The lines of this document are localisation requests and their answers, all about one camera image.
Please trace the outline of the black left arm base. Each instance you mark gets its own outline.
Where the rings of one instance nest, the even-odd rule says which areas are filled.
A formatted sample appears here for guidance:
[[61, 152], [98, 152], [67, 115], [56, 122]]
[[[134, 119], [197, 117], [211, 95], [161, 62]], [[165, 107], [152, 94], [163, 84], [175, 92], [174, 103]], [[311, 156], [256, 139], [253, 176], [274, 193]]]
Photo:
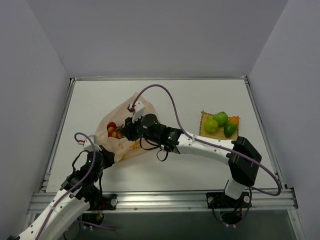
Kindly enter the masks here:
[[100, 226], [105, 218], [105, 211], [115, 211], [118, 204], [116, 194], [99, 196], [90, 203], [89, 213], [83, 213], [81, 220], [85, 226]]

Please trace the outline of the orange green fake mango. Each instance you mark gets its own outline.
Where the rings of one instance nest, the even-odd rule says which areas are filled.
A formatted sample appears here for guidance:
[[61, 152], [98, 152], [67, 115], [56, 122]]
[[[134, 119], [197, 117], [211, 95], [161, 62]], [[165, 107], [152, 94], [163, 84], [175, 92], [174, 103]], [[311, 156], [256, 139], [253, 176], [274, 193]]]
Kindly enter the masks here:
[[238, 129], [239, 127], [239, 117], [232, 116], [228, 119], [226, 124], [224, 125], [223, 133], [226, 138], [230, 138]]

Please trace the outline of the translucent banana print plastic bag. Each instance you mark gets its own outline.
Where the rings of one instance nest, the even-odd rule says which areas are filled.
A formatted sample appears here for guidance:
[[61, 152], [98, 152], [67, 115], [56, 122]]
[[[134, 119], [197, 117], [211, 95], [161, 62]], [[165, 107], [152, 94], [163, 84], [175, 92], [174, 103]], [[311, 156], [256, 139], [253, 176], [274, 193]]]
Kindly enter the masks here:
[[130, 98], [117, 107], [114, 107], [100, 121], [95, 131], [98, 144], [103, 146], [107, 151], [114, 153], [115, 162], [120, 162], [145, 154], [147, 151], [141, 148], [140, 143], [142, 143], [142, 146], [147, 149], [151, 147], [151, 145], [145, 140], [138, 139], [130, 141], [124, 136], [117, 138], [109, 135], [108, 133], [107, 125], [109, 123], [114, 122], [117, 127], [120, 127], [125, 124], [126, 118], [132, 116], [132, 113], [128, 111], [127, 107], [136, 99], [137, 96], [138, 93], [135, 92]]

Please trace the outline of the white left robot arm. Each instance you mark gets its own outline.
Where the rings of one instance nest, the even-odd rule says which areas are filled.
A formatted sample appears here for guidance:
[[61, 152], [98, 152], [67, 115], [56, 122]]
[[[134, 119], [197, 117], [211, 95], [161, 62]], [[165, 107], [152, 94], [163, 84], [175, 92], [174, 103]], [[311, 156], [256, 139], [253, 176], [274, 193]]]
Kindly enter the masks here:
[[57, 240], [68, 227], [82, 217], [81, 224], [100, 227], [104, 210], [115, 210], [118, 203], [116, 194], [103, 194], [103, 171], [115, 163], [115, 155], [107, 150], [86, 151], [86, 161], [62, 183], [53, 200], [30, 224], [10, 240]]

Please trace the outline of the red lychee bunch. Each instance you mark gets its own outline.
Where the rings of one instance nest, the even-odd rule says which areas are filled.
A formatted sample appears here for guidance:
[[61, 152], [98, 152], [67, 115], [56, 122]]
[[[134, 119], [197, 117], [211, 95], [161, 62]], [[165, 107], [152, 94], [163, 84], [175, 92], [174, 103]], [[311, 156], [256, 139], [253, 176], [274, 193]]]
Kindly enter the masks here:
[[121, 130], [123, 129], [124, 125], [117, 125], [115, 122], [110, 121], [107, 126], [107, 134], [109, 138], [115, 139], [122, 139], [124, 135], [122, 134]]

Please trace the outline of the yellow bamboo mat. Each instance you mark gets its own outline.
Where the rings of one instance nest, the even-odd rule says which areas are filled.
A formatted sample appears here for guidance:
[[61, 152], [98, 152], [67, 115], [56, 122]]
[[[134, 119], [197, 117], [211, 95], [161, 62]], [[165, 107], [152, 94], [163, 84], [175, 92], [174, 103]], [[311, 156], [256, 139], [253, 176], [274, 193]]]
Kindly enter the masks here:
[[215, 114], [201, 112], [199, 135], [216, 140], [236, 140], [239, 136], [240, 118], [221, 111]]

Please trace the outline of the green fake pear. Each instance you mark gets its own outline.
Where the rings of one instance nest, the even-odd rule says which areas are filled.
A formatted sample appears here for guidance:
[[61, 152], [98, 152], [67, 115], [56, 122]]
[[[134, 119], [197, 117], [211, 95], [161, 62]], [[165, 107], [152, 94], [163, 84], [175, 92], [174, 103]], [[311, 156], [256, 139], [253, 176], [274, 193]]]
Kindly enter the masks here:
[[215, 134], [218, 131], [219, 125], [213, 118], [208, 118], [203, 126], [203, 129], [208, 134]]

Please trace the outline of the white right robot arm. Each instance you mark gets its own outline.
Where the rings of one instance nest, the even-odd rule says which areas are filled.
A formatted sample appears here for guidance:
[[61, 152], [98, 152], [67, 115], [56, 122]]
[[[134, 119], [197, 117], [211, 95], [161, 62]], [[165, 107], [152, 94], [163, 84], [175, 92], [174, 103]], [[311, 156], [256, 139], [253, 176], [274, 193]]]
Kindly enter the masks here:
[[255, 184], [262, 160], [262, 156], [244, 137], [217, 140], [194, 135], [161, 124], [153, 113], [138, 120], [126, 118], [121, 133], [129, 141], [145, 140], [168, 153], [205, 157], [227, 165], [231, 178], [222, 193], [222, 200], [230, 207], [240, 201], [246, 187]]

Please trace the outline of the aluminium table frame rail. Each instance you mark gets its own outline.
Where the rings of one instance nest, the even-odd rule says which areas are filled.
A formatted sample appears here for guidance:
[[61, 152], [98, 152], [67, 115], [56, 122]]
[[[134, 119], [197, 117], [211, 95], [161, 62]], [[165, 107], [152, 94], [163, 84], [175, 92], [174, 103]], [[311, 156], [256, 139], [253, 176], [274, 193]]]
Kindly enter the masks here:
[[[178, 110], [182, 125], [191, 132], [199, 130], [201, 110], [209, 102], [217, 102], [222, 94], [231, 97], [221, 103], [227, 110], [234, 110], [242, 117], [240, 132], [245, 134], [262, 154], [263, 164], [277, 177], [280, 167], [268, 143], [261, 119], [251, 95], [248, 81], [243, 78], [219, 77], [118, 77], [75, 78], [67, 94], [65, 110], [50, 156], [45, 181], [45, 192], [35, 193], [27, 210], [27, 225], [32, 225], [54, 198], [55, 190], [64, 179], [69, 157], [77, 151], [71, 137], [77, 129], [92, 132], [105, 111], [110, 111], [136, 92], [143, 91], [167, 124], [175, 124], [172, 103]], [[183, 175], [191, 167], [194, 175], [186, 183], [169, 186], [159, 183], [155, 173], [160, 163], [151, 154], [141, 159], [133, 158], [110, 168], [105, 174], [107, 194], [116, 195], [117, 214], [205, 212], [208, 210], [206, 194], [220, 192], [229, 178], [221, 163], [191, 155], [172, 157], [166, 170], [176, 170]], [[193, 180], [200, 177], [200, 183]]]

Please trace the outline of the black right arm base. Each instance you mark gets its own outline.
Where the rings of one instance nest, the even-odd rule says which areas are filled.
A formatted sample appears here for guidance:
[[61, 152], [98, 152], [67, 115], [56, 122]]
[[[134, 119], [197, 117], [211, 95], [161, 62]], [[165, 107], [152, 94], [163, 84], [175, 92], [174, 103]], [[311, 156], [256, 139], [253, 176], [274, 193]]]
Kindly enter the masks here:
[[251, 190], [242, 192], [238, 199], [233, 199], [222, 191], [207, 192], [206, 204], [216, 221], [226, 227], [235, 228], [248, 215], [252, 207], [252, 197]]

